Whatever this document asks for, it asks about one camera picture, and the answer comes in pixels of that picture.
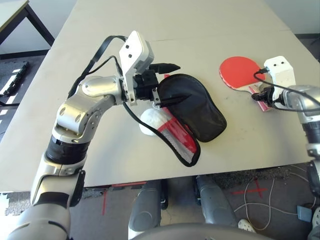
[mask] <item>red paddle face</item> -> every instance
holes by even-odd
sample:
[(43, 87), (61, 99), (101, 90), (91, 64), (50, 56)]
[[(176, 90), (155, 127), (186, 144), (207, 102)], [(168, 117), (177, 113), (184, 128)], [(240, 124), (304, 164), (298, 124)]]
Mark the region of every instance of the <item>red paddle face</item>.
[(244, 86), (258, 83), (254, 78), (254, 73), (260, 67), (251, 59), (243, 56), (233, 56), (223, 61), (220, 66), (222, 80), (232, 89), (239, 89)]

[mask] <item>red tape mark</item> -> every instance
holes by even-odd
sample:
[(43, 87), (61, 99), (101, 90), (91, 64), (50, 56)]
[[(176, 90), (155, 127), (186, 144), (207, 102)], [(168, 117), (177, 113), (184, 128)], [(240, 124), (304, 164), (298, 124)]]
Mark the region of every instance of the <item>red tape mark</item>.
[[(264, 192), (267, 190), (268, 190), (267, 188), (247, 189), (246, 193), (261, 193), (261, 192)], [(233, 194), (233, 195), (245, 194), (245, 191), (243, 191), (243, 190), (242, 191), (233, 191), (233, 192), (231, 192), (231, 194)]]
[[(259, 186), (259, 183), (258, 183), (258, 179), (255, 179), (254, 182), (255, 182), (256, 188), (257, 188), (257, 189), (260, 189), (260, 186)], [(258, 194), (259, 194), (260, 198), (262, 199), (262, 193), (261, 193), (261, 191), (258, 191)]]
[(106, 206), (107, 206), (107, 190), (104, 190), (103, 193), (103, 203), (102, 203), (102, 216), (106, 213)]

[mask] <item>floor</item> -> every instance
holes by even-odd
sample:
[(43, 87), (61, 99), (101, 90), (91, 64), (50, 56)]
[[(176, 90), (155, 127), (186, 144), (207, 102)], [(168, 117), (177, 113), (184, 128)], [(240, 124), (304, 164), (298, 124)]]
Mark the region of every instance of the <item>floor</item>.
[[(301, 42), (319, 60), (320, 40), (301, 39)], [(14, 103), (19, 103), (23, 98), (43, 59), (44, 56), (10, 59), (10, 61), (28, 61), (30, 64), (23, 85), (14, 99)], [(6, 100), (8, 99), (0, 98), (0, 101), (5, 102)], [(15, 110), (3, 111), (0, 111), (0, 140), (15, 113)], [(289, 213), (296, 213), (297, 205), (302, 206), (306, 204), (306, 207), (310, 207), (314, 202), (308, 183), (301, 178), (306, 177), (306, 173), (303, 171), (306, 169), (306, 165), (302, 163), (297, 166), (285, 166), (281, 168), (280, 173), (276, 174), (276, 180), (272, 189), (271, 205)], [(260, 174), (257, 181), (251, 181), (246, 196), (247, 202), (268, 204), (273, 173), (278, 172), (279, 169), (274, 168), (271, 172)], [(248, 179), (254, 177), (252, 175), (248, 178), (247, 172), (239, 174), (240, 176), (242, 174), (243, 179), (246, 179), (241, 181), (240, 184), (237, 182), (237, 179), (233, 179), (230, 175), (226, 175), (225, 178), (230, 178), (228, 182), (234, 181), (234, 184), (230, 185), (223, 183), (223, 181), (219, 182), (221, 187), (225, 187), (223, 191), (233, 209), (244, 204), (244, 190)], [(168, 182), (169, 207), (161, 212), (161, 225), (204, 222), (201, 207), (195, 201), (192, 177), (172, 178)], [(120, 189), (111, 187), (108, 190), (91, 190), (76, 207), (70, 210), (72, 217), (71, 236), (74, 240), (127, 239), (129, 217), (138, 192), (139, 189), (132, 189), (131, 187)], [(9, 207), (5, 210), (5, 214), (19, 215), (29, 206), (29, 195), (28, 192), (8, 193)], [(320, 205), (319, 199), (317, 199), (315, 204)], [(265, 206), (249, 205), (248, 214), (252, 223), (257, 228), (263, 228), (269, 220), (269, 208)], [(239, 219), (247, 218), (245, 207), (240, 208), (236, 212), (236, 216)], [(265, 230), (257, 232), (275, 240), (304, 240), (307, 238), (311, 228), (311, 223), (299, 220), (296, 215), (272, 209), (269, 226)]]

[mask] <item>white cable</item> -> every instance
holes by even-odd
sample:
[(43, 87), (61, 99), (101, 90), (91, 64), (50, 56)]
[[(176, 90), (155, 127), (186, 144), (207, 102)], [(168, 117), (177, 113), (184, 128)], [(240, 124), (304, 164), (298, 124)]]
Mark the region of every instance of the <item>white cable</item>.
[(262, 231), (262, 230), (265, 230), (269, 224), (270, 224), (270, 221), (271, 221), (271, 193), (272, 193), (272, 190), (274, 189), (274, 184), (275, 184), (275, 179), (272, 180), (272, 186), (271, 186), (271, 189), (270, 189), (270, 193), (269, 193), (269, 220), (267, 222), (267, 224), (263, 227), (263, 228), (257, 228), (255, 227), (251, 221), (250, 221), (250, 218), (249, 218), (249, 215), (248, 215), (248, 208), (247, 208), (247, 201), (246, 201), (246, 193), (247, 193), (247, 189), (248, 189), (248, 186), (249, 186), (249, 183), (246, 185), (245, 187), (245, 190), (244, 190), (244, 205), (245, 205), (245, 214), (246, 214), (246, 218), (248, 219), (249, 223), (251, 224), (251, 226), (258, 230), (258, 231)]
[(314, 197), (313, 204), (312, 204), (312, 207), (310, 207), (310, 209), (312, 209), (316, 205), (316, 200), (317, 200), (317, 198)]
[(306, 170), (304, 170), (303, 168), (299, 167), (299, 166), (295, 166), (295, 165), (290, 165), (291, 167), (294, 167), (296, 169), (300, 169), (301, 171), (304, 171), (305, 173), (307, 172)]
[[(242, 204), (241, 206), (237, 207), (237, 208), (234, 210), (234, 212), (242, 209), (245, 205), (260, 205), (260, 206), (264, 206), (264, 207), (269, 207), (268, 204), (264, 204), (264, 203), (259, 203), (259, 202), (247, 202), (246, 204)], [(274, 210), (277, 210), (277, 211), (279, 211), (279, 212), (281, 212), (281, 213), (283, 213), (283, 214), (296, 215), (296, 216), (298, 215), (297, 213), (284, 211), (284, 210), (281, 210), (281, 209), (276, 208), (276, 207), (274, 207), (274, 206), (271, 206), (271, 208), (274, 209)]]
[(299, 174), (296, 174), (296, 173), (294, 173), (294, 172), (289, 172), (289, 174), (295, 175), (295, 176), (297, 176), (297, 177), (299, 177), (299, 178), (301, 178), (301, 179), (305, 180), (307, 183), (309, 182), (309, 181), (308, 181), (308, 179), (306, 179), (306, 178), (305, 178), (305, 177), (303, 177), (303, 176), (300, 176)]

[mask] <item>ping pong paddle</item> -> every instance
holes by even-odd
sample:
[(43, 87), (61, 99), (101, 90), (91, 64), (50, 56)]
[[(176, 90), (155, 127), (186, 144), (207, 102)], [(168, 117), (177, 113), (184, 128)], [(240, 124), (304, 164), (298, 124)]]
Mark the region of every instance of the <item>ping pong paddle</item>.
[[(220, 65), (219, 73), (224, 83), (237, 91), (245, 91), (251, 94), (260, 93), (259, 87), (262, 82), (254, 78), (254, 73), (260, 67), (253, 60), (244, 56), (233, 56), (223, 61)], [(259, 76), (262, 80), (265, 79), (263, 74)], [(270, 109), (262, 101), (257, 102), (263, 112)]]

